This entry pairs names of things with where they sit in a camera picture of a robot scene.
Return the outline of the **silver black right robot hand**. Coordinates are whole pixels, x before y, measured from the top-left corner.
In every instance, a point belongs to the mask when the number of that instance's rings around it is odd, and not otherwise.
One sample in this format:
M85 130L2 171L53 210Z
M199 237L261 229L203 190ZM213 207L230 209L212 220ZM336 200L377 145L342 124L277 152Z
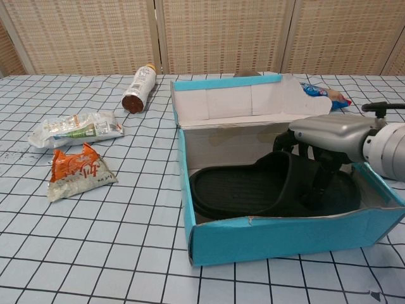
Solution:
M386 125L385 117L319 115L294 120L273 142L274 151L291 152L311 165L311 186L299 196L310 216L326 216L357 210L361 195L351 176L341 166L363 162L363 146Z

